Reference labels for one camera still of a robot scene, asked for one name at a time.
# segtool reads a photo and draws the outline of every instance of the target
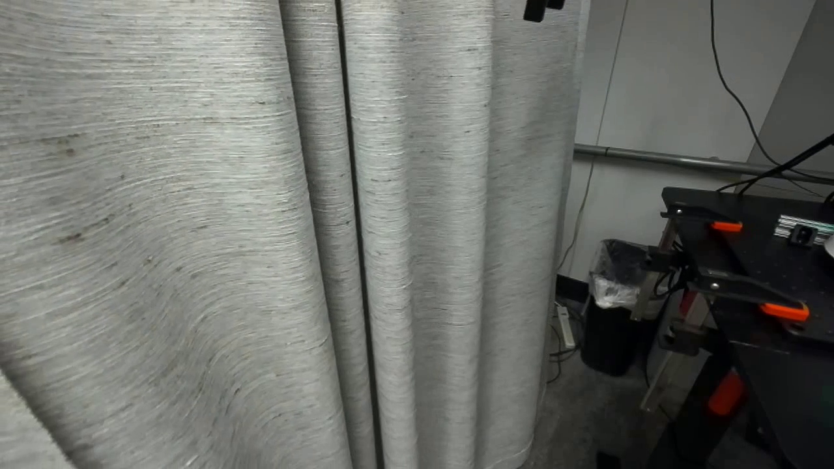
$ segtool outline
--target black cable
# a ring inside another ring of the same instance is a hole
[[[592,161],[592,170],[589,170],[589,177],[583,181],[583,194],[580,194],[580,204],[577,204],[577,212],[575,212],[575,224],[573,224],[573,237],[571,237],[571,244],[564,247],[562,259],[557,261],[557,268],[554,273],[562,272],[575,239],[577,239],[577,228],[580,228],[580,218],[583,218],[583,207],[589,204],[589,194],[592,194],[592,183],[593,183],[593,170],[597,170],[597,160]]]
[[[753,118],[751,118],[751,113],[747,113],[747,106],[746,106],[746,102],[732,92],[732,86],[727,84],[727,75],[723,75],[723,67],[721,67],[721,59],[718,59],[718,48],[717,48],[717,20],[713,20],[713,0],[708,0],[708,48],[710,48],[710,63],[713,63],[713,71],[717,71],[717,75],[718,75],[718,82],[721,82],[721,88],[730,93],[730,99],[736,105],[736,110],[746,114],[746,122],[747,122],[747,131],[751,131],[751,136],[753,136],[753,142],[756,142],[756,149],[772,161],[772,165],[779,165],[766,149],[762,149],[762,143],[761,143],[761,139],[757,139],[757,131],[756,131],[756,125],[753,125]],[[815,190],[811,190],[811,187],[805,187],[805,186],[799,186],[799,183],[792,183],[792,181],[786,181],[790,186],[794,186],[796,190],[805,190],[805,194],[811,194],[811,195],[818,195]]]
[[[562,362],[571,360],[571,357],[575,357],[575,353],[577,353],[577,349],[564,349],[559,357],[554,357],[554,375],[546,377],[546,389],[549,389],[553,383],[557,383],[557,377],[562,377]]]
[[[717,187],[717,194],[723,194],[727,187],[736,187],[736,186],[746,186],[746,183],[747,183],[747,181],[732,181],[732,183]]]
[[[803,165],[808,160],[812,160],[818,151],[822,151],[829,145],[834,145],[834,134],[821,139],[818,143],[808,145],[803,153],[786,160],[785,165],[777,165],[777,166],[772,166],[766,173],[757,173],[756,177],[746,181],[746,186],[736,190],[736,195],[747,194],[762,177],[777,177],[777,175],[782,175],[782,173],[786,173],[786,170],[792,170],[792,166],[796,166],[796,165]]]
[[[656,405],[656,413],[660,413],[667,423],[674,423],[674,415],[670,415],[662,405]]]
[[[680,278],[680,268],[670,268],[662,276],[656,276],[649,299],[667,299],[671,291],[678,291],[678,278]]]

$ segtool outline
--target plastic bag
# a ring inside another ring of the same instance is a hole
[[[641,244],[603,239],[600,264],[592,273],[592,297],[597,308],[633,308],[646,281],[646,255]]]

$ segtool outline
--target trash can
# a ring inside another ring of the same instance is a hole
[[[631,317],[646,278],[646,247],[603,239],[589,281],[580,360],[607,375],[633,362],[637,324]]]

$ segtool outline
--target curtain fold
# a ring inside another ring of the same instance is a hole
[[[520,467],[577,9],[8,0],[0,461]]]

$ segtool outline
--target orange handle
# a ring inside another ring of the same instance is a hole
[[[779,302],[761,302],[757,311],[772,315],[772,317],[777,317],[777,321],[796,324],[796,327],[808,324],[808,317],[811,317],[811,311],[808,311],[805,302],[796,304],[796,308],[794,304],[779,304]]]
[[[721,218],[710,221],[708,228],[710,231],[721,231],[721,235],[739,235],[746,230],[743,221],[721,221]]]

